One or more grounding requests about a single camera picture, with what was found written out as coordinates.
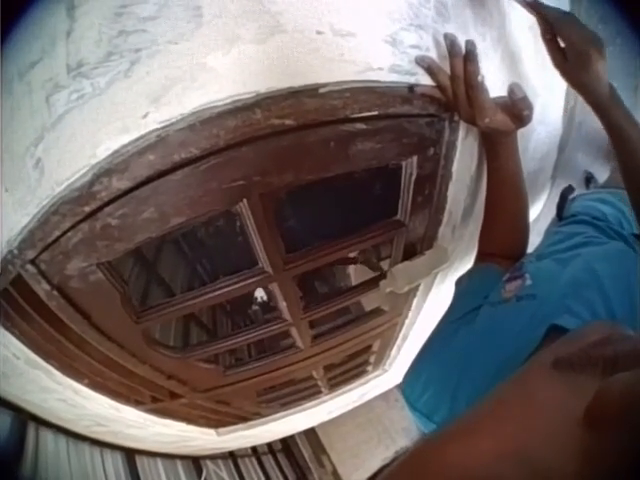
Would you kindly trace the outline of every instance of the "embroidered logo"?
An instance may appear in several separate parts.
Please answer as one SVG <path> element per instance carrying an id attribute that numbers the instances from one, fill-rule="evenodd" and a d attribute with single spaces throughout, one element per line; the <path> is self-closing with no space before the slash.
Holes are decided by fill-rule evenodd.
<path id="1" fill-rule="evenodd" d="M 519 263 L 502 279 L 502 298 L 510 300 L 528 285 L 531 285 L 531 277 L 524 271 L 524 264 Z"/>

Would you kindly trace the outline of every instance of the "turquoise polo shirt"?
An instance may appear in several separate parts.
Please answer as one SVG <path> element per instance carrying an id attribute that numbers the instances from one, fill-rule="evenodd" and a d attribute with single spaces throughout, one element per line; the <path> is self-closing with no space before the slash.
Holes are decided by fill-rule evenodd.
<path id="1" fill-rule="evenodd" d="M 407 372 L 401 391 L 421 430 L 455 420 L 533 353 L 552 326 L 609 320 L 638 331 L 640 242 L 623 190 L 574 197 L 511 270 L 479 264 Z"/>

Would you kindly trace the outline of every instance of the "white wall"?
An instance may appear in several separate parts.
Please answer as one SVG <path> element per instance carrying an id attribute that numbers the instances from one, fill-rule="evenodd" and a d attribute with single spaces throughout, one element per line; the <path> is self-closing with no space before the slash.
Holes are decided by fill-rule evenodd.
<path id="1" fill-rule="evenodd" d="M 565 86 L 535 22 L 513 0 L 41 0 L 3 48 L 2 250 L 117 148 L 211 105 L 310 84 L 427 82 L 417 53 L 444 61 L 441 34 L 479 44 L 492 93 L 528 89 L 521 145 L 532 204 L 555 161 Z M 461 128 L 438 242 L 416 302 L 375 378 L 275 418 L 214 431 L 154 417 L 72 381 L 0 328 L 0 394 L 106 442 L 204 455 L 293 434 L 397 385 L 474 255 L 484 201 L 477 134 Z"/>
<path id="2" fill-rule="evenodd" d="M 368 478 L 420 436 L 396 389 L 318 425 L 316 430 L 344 480 Z"/>

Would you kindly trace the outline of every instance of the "brown wooden frame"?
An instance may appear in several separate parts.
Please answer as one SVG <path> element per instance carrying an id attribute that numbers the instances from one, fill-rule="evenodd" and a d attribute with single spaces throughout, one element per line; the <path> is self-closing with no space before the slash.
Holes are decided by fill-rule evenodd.
<path id="1" fill-rule="evenodd" d="M 289 95 L 289 98 L 278 99 L 280 107 L 285 113 L 293 115 L 295 112 L 298 124 L 304 127 L 289 128 L 285 132 L 282 122 L 274 122 L 275 126 L 268 125 L 271 134 L 266 136 L 265 124 L 257 121 L 256 112 L 277 118 L 278 102 L 273 97 L 264 99 L 262 104 L 258 102 L 259 107 L 250 106 L 244 110 L 240 107 L 235 110 L 238 122 L 235 124 L 230 115 L 225 117 L 224 112 L 219 112 L 215 122 L 204 121 L 209 127 L 213 123 L 227 126 L 222 133 L 216 132 L 214 135 L 218 142 L 215 154 L 198 154 L 212 152 L 216 145 L 210 135 L 208 139 L 212 141 L 207 146 L 193 133 L 202 131 L 203 122 L 200 122 L 178 129 L 173 136 L 161 138 L 136 152 L 136 158 L 143 166 L 129 163 L 131 171 L 123 180 L 127 185 L 132 185 L 128 190 L 124 189 L 119 194 L 115 191 L 105 193 L 99 204 L 85 193 L 76 196 L 69 208 L 72 213 L 70 217 L 75 217 L 77 221 L 70 225 L 69 219 L 65 218 L 62 223 L 68 228 L 61 231 L 37 260 L 24 268 L 22 275 L 3 292 L 3 306 L 10 312 L 8 325 L 11 331 L 36 353 L 51 359 L 64 373 L 73 378 L 90 379 L 89 385 L 95 390 L 143 410 L 213 427 L 232 425 L 277 412 L 277 409 L 261 406 L 256 392 L 263 385 L 277 383 L 278 378 L 283 376 L 311 375 L 321 394 L 327 394 L 382 365 L 395 341 L 410 297 L 391 302 L 392 308 L 388 312 L 375 312 L 367 321 L 356 324 L 347 332 L 313 344 L 310 321 L 375 291 L 384 276 L 374 277 L 349 289 L 339 298 L 308 311 L 303 311 L 300 305 L 292 278 L 383 240 L 393 242 L 391 266 L 406 256 L 405 245 L 408 242 L 418 244 L 418 250 L 430 248 L 446 203 L 446 185 L 455 150 L 457 123 L 444 113 L 436 100 L 417 96 L 411 91 L 407 94 L 406 87 L 354 88 L 321 96 L 307 90 L 304 93 L 290 92 Z M 378 112 L 374 116 L 344 120 L 345 117 L 358 116 L 374 109 Z M 280 131 L 274 134 L 273 130 L 278 129 Z M 269 211 L 272 199 L 267 195 L 269 191 L 285 187 L 279 178 L 287 168 L 291 168 L 290 164 L 278 159 L 276 147 L 278 142 L 293 133 L 298 137 L 307 135 L 311 141 L 322 129 L 334 133 L 346 132 L 345 138 L 350 132 L 358 131 L 360 139 L 377 139 L 378 148 L 373 155 L 367 152 L 354 155 L 356 160 L 348 165 L 340 163 L 338 157 L 325 154 L 327 162 L 321 165 L 310 163 L 304 167 L 307 173 L 305 181 L 401 160 L 404 162 L 403 188 L 398 215 L 352 238 L 287 256 L 283 254 L 282 245 L 274 241 L 273 216 Z M 242 143 L 243 135 L 245 139 L 250 138 L 250 131 L 254 137 L 257 135 L 264 147 L 262 151 L 266 152 L 266 158 L 260 161 L 247 153 L 253 148 L 253 143 L 247 143 L 246 140 Z M 402 138 L 403 141 L 397 142 L 394 138 Z M 189 150 L 189 158 L 185 158 L 180 151 L 187 141 L 195 145 Z M 174 145 L 173 150 L 167 151 L 167 145 Z M 322 142 L 314 148 L 321 150 Z M 431 160 L 434 151 L 438 155 L 437 164 Z M 151 162 L 154 156 L 156 163 Z M 146 168 L 146 175 L 142 174 L 140 168 Z M 113 175 L 122 178 L 124 174 L 125 171 L 118 168 L 112 170 L 111 178 L 114 178 Z M 254 183 L 248 189 L 242 183 L 247 175 L 259 176 L 263 186 L 256 190 Z M 102 178 L 104 182 L 108 175 L 103 174 Z M 225 187 L 224 192 L 220 193 L 220 188 L 205 189 L 202 182 L 206 178 L 216 178 L 218 184 Z M 87 189 L 96 193 L 103 185 L 99 181 L 91 181 Z M 287 188 L 291 185 L 292 182 L 287 181 Z M 435 185 L 435 188 L 427 189 L 428 185 Z M 163 200 L 162 195 L 171 198 L 172 202 Z M 89 205 L 94 205 L 90 214 L 87 214 L 88 207 L 73 206 L 83 199 Z M 155 213 L 145 216 L 144 209 L 148 208 L 150 202 L 155 205 Z M 147 311 L 132 314 L 131 309 L 122 304 L 118 288 L 114 288 L 117 280 L 104 262 L 144 242 L 149 232 L 160 235 L 173 231 L 192 223 L 194 219 L 225 208 L 234 209 L 243 218 L 252 243 L 257 247 L 260 271 L 245 275 L 240 282 L 232 284 L 223 281 L 218 285 L 209 285 Z M 47 224 L 45 222 L 42 226 L 44 230 L 53 228 L 53 225 Z M 114 224 L 118 226 L 115 229 L 111 228 Z M 59 226 L 53 230 L 60 232 Z M 32 253 L 35 244 L 42 243 L 34 240 L 31 242 L 33 248 L 24 251 Z M 69 259 L 68 252 L 73 252 L 72 259 Z M 127 332 L 131 332 L 131 328 L 143 331 L 158 322 L 187 313 L 196 305 L 216 303 L 239 292 L 267 285 L 277 286 L 278 304 L 284 321 L 268 325 L 260 331 L 248 332 L 244 337 L 232 341 L 243 343 L 286 330 L 294 336 L 298 351 L 262 365 L 239 369 L 233 374 L 224 374 L 199 363 L 199 359 L 206 355 L 228 348 L 227 340 L 193 349 L 172 360 L 173 352 L 158 345 L 149 348 L 149 339 L 144 336 L 136 337 L 131 333 L 119 337 L 117 334 L 105 336 L 104 328 L 111 327 L 100 323 L 96 317 L 96 312 L 113 310 L 114 306 L 118 306 L 122 313 L 115 317 L 121 323 L 113 328 L 126 327 Z M 85 300 L 89 293 L 98 299 L 92 305 Z M 25 300 L 36 297 L 41 301 L 31 303 Z M 122 323 L 125 317 L 134 321 L 125 326 Z M 46 341 L 42 341 L 41 335 L 45 331 L 58 342 L 59 348 L 51 348 Z M 132 341 L 125 336 L 136 337 L 137 340 Z M 328 378 L 324 372 L 325 366 L 333 363 L 341 352 L 355 348 L 362 342 L 368 342 L 374 352 L 369 363 L 343 366 L 345 378 L 338 374 L 333 376 L 336 378 Z M 90 362 L 78 370 L 78 360 L 83 356 Z M 362 368 L 351 370 L 351 367 L 358 366 Z"/>

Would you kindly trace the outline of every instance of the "dark skin hand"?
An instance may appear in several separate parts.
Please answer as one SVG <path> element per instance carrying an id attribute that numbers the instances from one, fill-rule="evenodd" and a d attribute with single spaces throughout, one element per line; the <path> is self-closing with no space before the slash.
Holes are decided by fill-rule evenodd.
<path id="1" fill-rule="evenodd" d="M 604 126 L 640 223 L 640 124 L 609 82 L 602 39 L 570 12 L 537 0 L 521 3 L 538 21 L 553 65 Z"/>
<path id="2" fill-rule="evenodd" d="M 609 84 L 602 41 L 569 13 L 535 0 L 521 3 L 536 16 L 558 71 L 607 130 L 638 218 L 640 127 Z M 640 337 L 596 323 L 545 345 L 380 478 L 640 478 Z"/>
<path id="3" fill-rule="evenodd" d="M 534 355 L 380 478 L 637 479 L 639 405 L 640 338 L 593 324 Z"/>
<path id="4" fill-rule="evenodd" d="M 416 62 L 451 110 L 480 132 L 487 194 L 476 262 L 509 269 L 524 257 L 529 241 L 529 201 L 517 132 L 531 122 L 533 105 L 519 84 L 512 84 L 507 96 L 492 98 L 482 78 L 475 42 L 467 40 L 463 51 L 455 35 L 447 33 L 444 40 L 450 73 L 431 57 L 420 56 Z"/>

